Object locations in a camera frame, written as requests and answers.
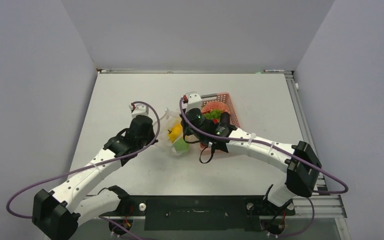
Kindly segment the dark purple eggplant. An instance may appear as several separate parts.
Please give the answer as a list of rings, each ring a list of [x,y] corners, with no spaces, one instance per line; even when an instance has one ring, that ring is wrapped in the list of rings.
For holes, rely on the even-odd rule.
[[[229,126],[231,124],[231,116],[227,111],[220,115],[219,126]]]

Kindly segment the green grape bunch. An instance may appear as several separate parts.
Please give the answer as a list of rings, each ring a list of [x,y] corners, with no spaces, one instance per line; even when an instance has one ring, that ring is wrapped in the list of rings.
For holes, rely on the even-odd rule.
[[[217,121],[219,121],[221,119],[222,113],[223,113],[223,111],[220,110],[220,109],[212,109],[212,110],[204,113],[203,116],[206,119],[209,119],[209,120],[217,120]]]

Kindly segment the pink plastic basket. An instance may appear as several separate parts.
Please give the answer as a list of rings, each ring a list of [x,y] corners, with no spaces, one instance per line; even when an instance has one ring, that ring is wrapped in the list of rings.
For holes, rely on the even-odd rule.
[[[205,106],[206,103],[213,102],[213,101],[223,102],[227,104],[227,106],[230,109],[230,126],[235,126],[236,128],[239,128],[241,126],[236,110],[234,108],[233,100],[231,98],[231,95],[228,92],[201,95],[200,97],[202,99],[201,109]],[[213,120],[207,119],[207,120],[211,121],[212,123],[207,123],[202,129],[202,131],[212,135],[221,135],[222,129],[221,128],[218,129],[219,121],[217,121],[216,119],[213,119]]]

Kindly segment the clear zip top bag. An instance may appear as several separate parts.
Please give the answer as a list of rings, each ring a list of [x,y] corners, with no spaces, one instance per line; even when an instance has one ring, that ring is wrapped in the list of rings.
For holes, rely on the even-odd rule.
[[[183,139],[183,127],[180,112],[165,108],[159,118],[160,128],[155,146],[162,152],[180,157],[190,150],[190,145]]]

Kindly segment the yellow bell pepper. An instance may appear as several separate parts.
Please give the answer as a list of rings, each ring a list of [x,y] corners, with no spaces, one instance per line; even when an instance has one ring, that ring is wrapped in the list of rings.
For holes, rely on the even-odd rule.
[[[174,143],[179,137],[183,135],[183,127],[181,123],[176,124],[174,127],[168,130],[168,139],[171,143]]]

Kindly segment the green lime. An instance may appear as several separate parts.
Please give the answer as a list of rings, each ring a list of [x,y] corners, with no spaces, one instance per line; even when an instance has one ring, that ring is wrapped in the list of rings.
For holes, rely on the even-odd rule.
[[[171,151],[176,155],[182,155],[186,152],[188,152],[190,149],[190,146],[188,143],[186,143],[182,138],[177,139],[173,144]]]

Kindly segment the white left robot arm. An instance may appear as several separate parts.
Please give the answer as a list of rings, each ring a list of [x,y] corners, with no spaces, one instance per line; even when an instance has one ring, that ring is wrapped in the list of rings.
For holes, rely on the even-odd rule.
[[[146,115],[135,116],[129,128],[111,137],[85,170],[50,191],[41,189],[33,198],[32,223],[51,240],[68,240],[83,223],[113,211],[128,211],[126,192],[111,186],[102,196],[86,199],[101,181],[135,158],[155,141],[153,120]]]

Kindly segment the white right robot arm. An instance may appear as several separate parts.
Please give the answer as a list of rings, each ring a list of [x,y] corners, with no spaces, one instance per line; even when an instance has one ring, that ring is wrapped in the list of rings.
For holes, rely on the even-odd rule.
[[[183,109],[180,115],[184,133],[195,136],[210,148],[211,154],[221,151],[248,156],[284,173],[284,179],[269,187],[262,201],[267,213],[277,213],[295,196],[309,198],[313,195],[322,167],[308,143],[288,144],[258,137],[232,125],[226,112],[221,114],[219,123],[205,118],[198,108]]]

